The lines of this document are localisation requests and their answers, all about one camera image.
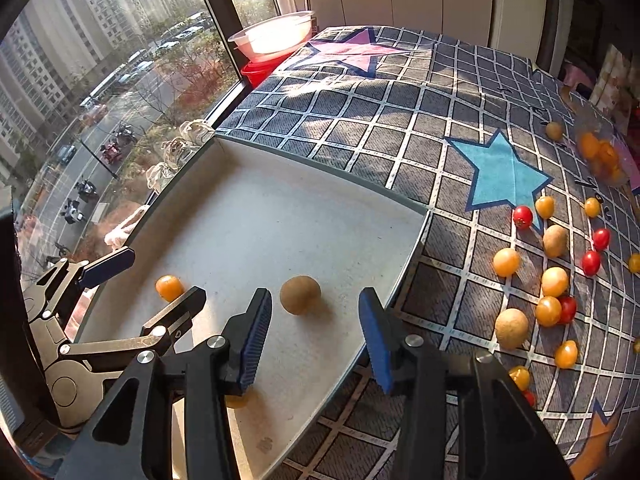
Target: pink star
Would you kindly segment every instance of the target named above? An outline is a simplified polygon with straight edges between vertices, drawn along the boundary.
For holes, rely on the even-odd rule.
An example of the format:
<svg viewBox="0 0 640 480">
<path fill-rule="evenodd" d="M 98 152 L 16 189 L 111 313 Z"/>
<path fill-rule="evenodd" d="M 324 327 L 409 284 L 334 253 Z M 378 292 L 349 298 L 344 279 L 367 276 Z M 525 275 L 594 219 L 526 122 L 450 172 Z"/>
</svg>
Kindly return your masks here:
<svg viewBox="0 0 640 480">
<path fill-rule="evenodd" d="M 339 62 L 354 68 L 361 75 L 374 77 L 377 65 L 375 57 L 406 52 L 401 48 L 384 46 L 373 41 L 373 31 L 368 28 L 341 41 L 310 41 L 309 45 L 317 52 L 289 66 L 289 69 Z"/>
</svg>

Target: street lamp pole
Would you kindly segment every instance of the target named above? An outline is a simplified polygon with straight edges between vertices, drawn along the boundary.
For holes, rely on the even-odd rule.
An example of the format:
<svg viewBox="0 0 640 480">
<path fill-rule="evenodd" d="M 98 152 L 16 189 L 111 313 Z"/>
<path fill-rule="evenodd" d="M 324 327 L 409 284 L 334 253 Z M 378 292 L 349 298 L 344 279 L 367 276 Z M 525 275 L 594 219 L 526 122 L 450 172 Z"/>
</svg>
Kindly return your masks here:
<svg viewBox="0 0 640 480">
<path fill-rule="evenodd" d="M 92 152 L 92 150 L 91 150 L 91 149 L 90 149 L 90 148 L 89 148 L 89 147 L 84 143 L 84 140 L 82 140 L 82 137 L 78 137 L 78 140 L 80 141 L 80 144 L 82 144 L 82 145 L 86 148 L 86 150 L 87 150 L 89 153 L 91 153 L 91 156 L 92 156 L 95 160 L 97 160 L 98 162 L 100 162 L 100 164 L 102 164 L 102 166 L 104 167 L 104 169 L 105 169 L 105 170 L 107 170 L 109 173 L 111 173 L 111 176 L 112 176 L 113 178 L 115 178 L 116 180 L 118 180 L 118 176 L 117 176 L 115 173 L 113 173 L 113 171 L 111 170 L 111 168 L 110 168 L 109 166 L 107 166 L 107 165 L 102 161 L 102 159 L 101 159 L 99 156 L 97 156 L 94 152 Z"/>
</svg>

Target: red motorcycle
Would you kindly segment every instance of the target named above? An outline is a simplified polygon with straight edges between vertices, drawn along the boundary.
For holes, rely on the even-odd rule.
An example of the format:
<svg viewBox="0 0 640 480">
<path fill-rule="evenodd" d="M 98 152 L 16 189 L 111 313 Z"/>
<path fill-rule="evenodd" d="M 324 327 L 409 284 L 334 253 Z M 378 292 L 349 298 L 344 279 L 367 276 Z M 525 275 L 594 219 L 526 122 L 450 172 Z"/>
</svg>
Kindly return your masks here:
<svg viewBox="0 0 640 480">
<path fill-rule="evenodd" d="M 101 145 L 100 151 L 102 152 L 102 158 L 107 164 L 117 164 L 122 160 L 122 150 L 115 141 L 112 141 L 107 145 Z"/>
</svg>

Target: checkered tablecloth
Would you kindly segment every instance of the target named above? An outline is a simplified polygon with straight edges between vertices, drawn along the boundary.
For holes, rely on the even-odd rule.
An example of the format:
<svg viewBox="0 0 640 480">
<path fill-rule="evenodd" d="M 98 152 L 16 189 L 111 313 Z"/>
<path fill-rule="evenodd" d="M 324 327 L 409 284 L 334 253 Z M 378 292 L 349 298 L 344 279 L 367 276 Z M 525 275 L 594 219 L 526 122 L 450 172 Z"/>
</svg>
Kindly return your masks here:
<svg viewBox="0 0 640 480">
<path fill-rule="evenodd" d="M 340 40 L 354 30 L 330 28 L 321 37 Z M 572 117 L 558 82 L 533 72 L 529 60 L 426 32 L 372 30 L 377 43 L 410 52 L 382 57 L 375 78 L 331 62 L 288 70 L 288 62 L 218 132 L 319 160 L 427 204 L 434 214 L 396 314 L 440 349 L 487 348 L 507 368 L 529 367 L 540 417 L 567 460 L 584 445 L 595 403 L 606 416 L 622 410 L 610 441 L 615 446 L 640 403 L 640 366 L 630 348 L 640 326 L 640 280 L 626 268 L 629 255 L 640 251 L 640 233 L 628 200 L 615 189 L 577 182 L 590 174 L 572 144 L 564 148 L 544 134 L 544 121 L 556 120 L 571 135 Z M 309 53 L 302 49 L 293 61 Z M 534 322 L 540 275 L 551 264 L 540 238 L 516 232 L 508 206 L 465 211 L 472 168 L 446 139 L 486 142 L 498 128 L 521 160 L 554 178 L 545 192 L 556 199 L 552 222 L 569 230 L 570 250 L 552 264 L 567 270 L 578 301 L 576 319 L 567 327 L 539 330 Z M 596 192 L 609 218 L 588 221 L 582 203 Z M 591 232 L 603 225 L 611 231 L 610 247 L 597 277 L 586 278 L 580 260 Z M 507 246 L 518 250 L 523 265 L 504 280 L 491 261 Z M 529 339 L 515 351 L 501 351 L 493 330 L 495 317 L 508 306 L 530 319 Z M 572 369 L 559 370 L 553 352 L 565 338 L 577 341 L 580 355 Z M 363 355 L 273 479 L 388 478 L 402 402 L 382 394 Z M 457 475 L 456 403 L 447 397 L 445 478 Z"/>
</svg>

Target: red bucket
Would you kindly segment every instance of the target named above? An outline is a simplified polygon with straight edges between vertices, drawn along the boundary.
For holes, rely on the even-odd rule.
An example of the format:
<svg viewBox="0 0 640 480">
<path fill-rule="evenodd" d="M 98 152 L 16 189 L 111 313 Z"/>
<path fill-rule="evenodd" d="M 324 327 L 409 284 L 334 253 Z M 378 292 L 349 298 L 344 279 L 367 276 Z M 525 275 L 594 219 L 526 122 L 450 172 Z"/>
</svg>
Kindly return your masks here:
<svg viewBox="0 0 640 480">
<path fill-rule="evenodd" d="M 285 54 L 284 56 L 276 57 L 274 59 L 270 59 L 268 61 L 263 61 L 260 63 L 256 63 L 250 61 L 246 64 L 246 66 L 240 70 L 242 75 L 245 75 L 251 83 L 253 88 L 256 88 L 261 82 L 268 78 L 271 73 L 279 67 L 280 63 L 282 63 L 287 57 L 289 57 L 291 53 Z"/>
</svg>

